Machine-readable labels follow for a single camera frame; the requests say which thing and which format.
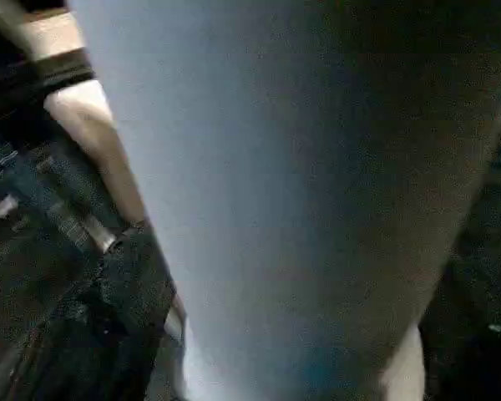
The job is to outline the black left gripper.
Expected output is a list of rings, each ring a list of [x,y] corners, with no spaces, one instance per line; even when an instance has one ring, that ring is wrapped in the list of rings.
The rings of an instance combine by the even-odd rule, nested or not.
[[[32,153],[32,203],[80,252],[104,254],[116,242],[122,218],[93,163],[44,107],[49,95],[92,77],[83,50],[38,61],[20,50],[0,53],[0,160],[13,151],[55,146]]]

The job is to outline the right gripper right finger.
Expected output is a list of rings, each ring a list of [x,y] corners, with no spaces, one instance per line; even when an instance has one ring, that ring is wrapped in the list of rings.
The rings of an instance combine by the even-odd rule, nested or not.
[[[426,400],[501,400],[501,249],[448,261],[420,331]]]

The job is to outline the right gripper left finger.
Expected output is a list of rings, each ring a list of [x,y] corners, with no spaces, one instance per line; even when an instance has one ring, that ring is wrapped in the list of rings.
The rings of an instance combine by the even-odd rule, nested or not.
[[[149,226],[125,231],[0,364],[0,400],[142,400],[173,282]]]

